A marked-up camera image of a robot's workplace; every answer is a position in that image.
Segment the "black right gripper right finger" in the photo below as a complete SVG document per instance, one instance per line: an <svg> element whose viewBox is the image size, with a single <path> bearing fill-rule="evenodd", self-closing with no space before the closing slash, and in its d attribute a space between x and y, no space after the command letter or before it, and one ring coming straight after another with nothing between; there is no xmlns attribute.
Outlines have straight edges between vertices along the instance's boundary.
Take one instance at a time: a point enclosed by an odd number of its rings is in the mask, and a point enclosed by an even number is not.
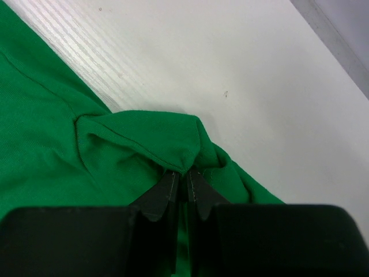
<svg viewBox="0 0 369 277"><path fill-rule="evenodd" d="M192 276L367 276L368 248L333 205L232 204L186 176Z"/></svg>

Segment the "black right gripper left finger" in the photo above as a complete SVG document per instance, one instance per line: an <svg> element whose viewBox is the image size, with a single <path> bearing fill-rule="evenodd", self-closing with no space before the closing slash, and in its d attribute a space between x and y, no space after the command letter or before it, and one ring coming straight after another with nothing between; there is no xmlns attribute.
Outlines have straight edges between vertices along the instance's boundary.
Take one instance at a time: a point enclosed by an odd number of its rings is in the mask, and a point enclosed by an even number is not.
<svg viewBox="0 0 369 277"><path fill-rule="evenodd" d="M2 276L171 276L180 176L127 206L22 207L1 220Z"/></svg>

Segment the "green t shirt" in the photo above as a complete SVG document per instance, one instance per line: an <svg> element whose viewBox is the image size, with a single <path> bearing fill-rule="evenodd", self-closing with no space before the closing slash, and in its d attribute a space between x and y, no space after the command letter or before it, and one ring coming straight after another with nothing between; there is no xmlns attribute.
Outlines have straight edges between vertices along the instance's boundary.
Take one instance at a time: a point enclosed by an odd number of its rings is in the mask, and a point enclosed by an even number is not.
<svg viewBox="0 0 369 277"><path fill-rule="evenodd" d="M178 173L176 270L190 273L186 176L232 204L282 204L188 114L113 113L1 3L1 220L22 207L127 206Z"/></svg>

